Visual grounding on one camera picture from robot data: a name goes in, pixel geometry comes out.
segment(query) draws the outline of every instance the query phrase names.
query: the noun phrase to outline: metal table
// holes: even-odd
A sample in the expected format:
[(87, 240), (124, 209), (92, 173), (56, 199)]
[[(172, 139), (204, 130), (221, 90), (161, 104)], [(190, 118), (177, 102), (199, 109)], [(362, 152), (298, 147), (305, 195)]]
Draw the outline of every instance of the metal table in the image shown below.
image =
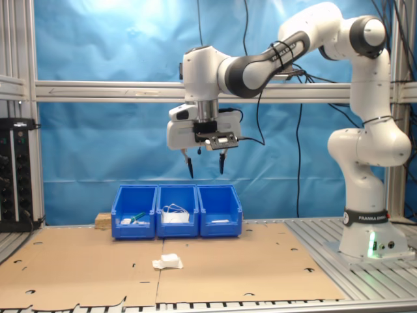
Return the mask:
[[(342, 301), (280, 301), (235, 303), (177, 303), (124, 308), (123, 302), (111, 307), (79, 307), (62, 313), (133, 313), (144, 311), (179, 312), (417, 312), (417, 261), (398, 261), (380, 265), (357, 265), (348, 270), (333, 257), (326, 242), (341, 238), (341, 218), (296, 218), (246, 220), (247, 224), (283, 222), (309, 250), (311, 257), (345, 294)], [(417, 243), (417, 227), (399, 227)], [(26, 234), (0, 233), (0, 260), (24, 240)], [(26, 310), (0, 310), (0, 313), (31, 313)]]

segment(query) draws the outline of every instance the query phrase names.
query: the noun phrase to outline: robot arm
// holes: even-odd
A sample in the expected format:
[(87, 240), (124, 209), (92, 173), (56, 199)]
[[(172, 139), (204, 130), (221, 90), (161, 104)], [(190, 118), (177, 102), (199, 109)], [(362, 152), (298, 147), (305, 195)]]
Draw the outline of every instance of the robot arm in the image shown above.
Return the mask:
[[(227, 149), (238, 146), (240, 113), (219, 113), (220, 93), (255, 97), (273, 75), (316, 49), (327, 59), (352, 60), (359, 56), (375, 59), (383, 50), (385, 32), (383, 24), (375, 17), (344, 20), (335, 4), (321, 3), (287, 20), (280, 27), (278, 39), (259, 55), (230, 57), (212, 46), (194, 48), (184, 55), (185, 104), (169, 112), (167, 144), (170, 149), (182, 150), (190, 172), (187, 148), (223, 149), (222, 168)], [(375, 110), (367, 111), (382, 116), (377, 113), (381, 106), (374, 107)]]
[(383, 184), (370, 168), (401, 165), (411, 151), (409, 138), (391, 116), (390, 58), (384, 50), (383, 24), (374, 16), (344, 20), (337, 6), (321, 3), (286, 21), (278, 39), (265, 52), (245, 57), (229, 57), (211, 46), (190, 50), (183, 61), (186, 103), (169, 112), (169, 148), (182, 150), (191, 173), (187, 148), (223, 149), (222, 172), (225, 151), (238, 145), (240, 114), (219, 113), (219, 93), (254, 97), (273, 75), (315, 49), (327, 59), (348, 59), (350, 107), (362, 119), (363, 128), (337, 130), (328, 141), (346, 182), (339, 250), (359, 260), (414, 257), (404, 234), (388, 222)]

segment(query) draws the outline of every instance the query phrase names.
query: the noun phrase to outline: black control box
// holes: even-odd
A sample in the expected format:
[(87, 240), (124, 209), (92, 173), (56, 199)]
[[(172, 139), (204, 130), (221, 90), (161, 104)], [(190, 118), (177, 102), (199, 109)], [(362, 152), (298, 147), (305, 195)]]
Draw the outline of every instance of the black control box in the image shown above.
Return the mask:
[(29, 132), (31, 120), (0, 119), (0, 232), (30, 231), (33, 220)]

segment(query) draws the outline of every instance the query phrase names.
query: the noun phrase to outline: blue bin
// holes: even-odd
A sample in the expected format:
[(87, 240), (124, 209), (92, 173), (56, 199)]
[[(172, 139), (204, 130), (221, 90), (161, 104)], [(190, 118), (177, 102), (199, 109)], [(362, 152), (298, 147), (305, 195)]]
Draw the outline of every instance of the blue bin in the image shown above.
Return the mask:
[[(162, 223), (162, 209), (175, 203), (190, 214), (189, 223)], [(195, 185), (160, 185), (156, 206), (156, 234), (160, 238), (197, 237), (199, 209)]]
[[(157, 185), (121, 185), (111, 208), (111, 235), (116, 239), (148, 239), (155, 237)], [(145, 212), (139, 221), (149, 224), (122, 225), (124, 218)]]
[(242, 233), (242, 205), (233, 185), (197, 186), (202, 237), (237, 237)]

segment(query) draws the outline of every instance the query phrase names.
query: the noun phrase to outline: cardboard surface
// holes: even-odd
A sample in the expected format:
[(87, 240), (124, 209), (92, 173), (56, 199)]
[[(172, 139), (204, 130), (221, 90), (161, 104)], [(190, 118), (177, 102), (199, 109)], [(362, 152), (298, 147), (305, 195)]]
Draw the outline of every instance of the cardboard surface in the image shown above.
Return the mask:
[(162, 241), (114, 241), (109, 230), (42, 230), (0, 266), (0, 307), (154, 305), (160, 272), (151, 260), (161, 250)]
[(245, 225), (238, 239), (166, 239), (169, 253), (184, 268), (161, 271), (157, 303), (344, 298), (283, 224)]
[[(114, 241), (111, 231), (92, 228), (42, 230), (0, 266), (0, 308), (343, 298), (283, 224), (245, 225), (234, 239), (162, 243)], [(183, 269), (152, 267), (169, 253)]]

